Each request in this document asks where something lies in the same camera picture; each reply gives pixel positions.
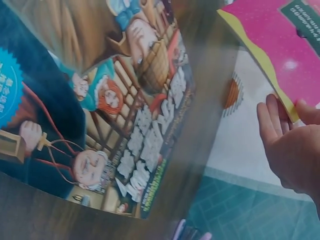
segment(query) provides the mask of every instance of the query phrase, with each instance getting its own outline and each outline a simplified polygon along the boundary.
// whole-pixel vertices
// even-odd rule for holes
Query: pink booklet
[[[291,120],[320,102],[320,1],[237,0],[218,10],[264,71]]]

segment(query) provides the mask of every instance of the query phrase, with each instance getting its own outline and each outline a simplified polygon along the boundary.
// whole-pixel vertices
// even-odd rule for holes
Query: yellow paper edge
[[[284,93],[284,91],[279,87],[276,71],[275,68],[268,57],[268,55],[263,51],[260,47],[255,45],[248,37],[244,30],[244,27],[242,26],[239,19],[232,15],[231,13],[228,13],[226,11],[223,11],[219,9],[218,14],[228,23],[228,25],[233,29],[233,31],[239,36],[241,41],[245,44],[245,46],[248,48],[248,50],[251,52],[251,54],[254,56],[256,61],[259,63],[260,68],[265,72],[267,78],[273,85],[274,90],[280,97],[280,100],[282,101],[288,116],[290,117],[290,120],[295,123],[299,120],[298,114],[296,112],[295,105],[293,102],[288,98],[288,96]]]

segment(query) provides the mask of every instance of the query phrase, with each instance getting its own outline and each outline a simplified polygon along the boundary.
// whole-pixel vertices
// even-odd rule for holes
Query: dark green label
[[[305,38],[320,56],[320,16],[302,2],[294,0],[280,11],[295,25],[297,34]]]

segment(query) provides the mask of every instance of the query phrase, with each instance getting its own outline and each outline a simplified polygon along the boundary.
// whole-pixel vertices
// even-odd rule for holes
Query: pink object
[[[312,106],[320,102],[319,52],[310,44],[311,39],[320,46],[319,0],[236,0],[223,10],[241,22],[247,37],[270,58],[278,85],[293,104],[299,99]],[[313,30],[304,29],[312,22]],[[297,29],[307,37],[299,37]]]
[[[186,220],[182,219],[179,222],[178,226],[176,227],[176,230],[174,232],[174,236],[173,236],[172,240],[178,240],[179,239],[179,237],[181,236],[181,233],[185,229],[185,225],[186,225]]]
[[[205,235],[203,235],[202,238],[200,238],[200,240],[211,240],[212,239],[212,234],[207,232]]]

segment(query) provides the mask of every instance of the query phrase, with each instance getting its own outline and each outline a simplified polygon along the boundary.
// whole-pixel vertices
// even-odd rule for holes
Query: blue clothing
[[[140,0],[129,0],[130,6],[126,6],[124,0],[110,0],[109,5],[117,14],[115,16],[116,22],[119,24],[123,32],[126,31],[134,15],[141,11]]]
[[[63,137],[84,148],[86,118],[73,90],[47,49],[1,0],[0,48],[7,49],[17,59],[23,72],[23,82],[42,101]],[[60,139],[44,109],[38,106],[25,90],[24,93],[33,101],[37,123],[42,131],[47,133],[47,139],[50,142]],[[16,126],[5,130],[19,134],[19,128],[20,126]],[[69,145],[74,151],[80,150],[74,145]],[[54,146],[74,157],[64,143],[58,142]],[[60,172],[73,182],[69,171],[72,167],[72,159],[54,149],[52,153],[55,161],[60,164]],[[74,185],[65,181],[51,163],[48,148],[44,147],[42,151],[35,149],[31,156],[25,159],[24,164],[0,159],[0,171],[42,191],[66,198]]]

